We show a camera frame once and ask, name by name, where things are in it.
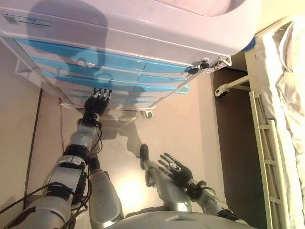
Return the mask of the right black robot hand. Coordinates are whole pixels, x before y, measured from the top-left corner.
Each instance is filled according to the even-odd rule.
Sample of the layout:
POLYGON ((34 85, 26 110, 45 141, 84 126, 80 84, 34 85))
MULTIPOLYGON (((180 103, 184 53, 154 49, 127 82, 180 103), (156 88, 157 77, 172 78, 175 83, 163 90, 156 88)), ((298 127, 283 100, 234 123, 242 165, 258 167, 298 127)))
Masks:
POLYGON ((160 155, 160 158, 161 159, 158 160, 158 163, 160 164, 158 169, 180 187, 187 189, 193 180, 191 170, 168 153, 163 153, 160 155))

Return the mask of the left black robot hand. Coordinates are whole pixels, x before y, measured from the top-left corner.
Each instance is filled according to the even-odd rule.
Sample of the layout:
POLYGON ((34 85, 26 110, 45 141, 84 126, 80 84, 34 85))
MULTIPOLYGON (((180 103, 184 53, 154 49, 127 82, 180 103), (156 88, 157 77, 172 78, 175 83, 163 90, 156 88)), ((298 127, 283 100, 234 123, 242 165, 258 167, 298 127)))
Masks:
POLYGON ((83 118, 96 120, 98 116, 101 116, 108 107, 111 95, 112 89, 94 88, 84 104, 83 118))

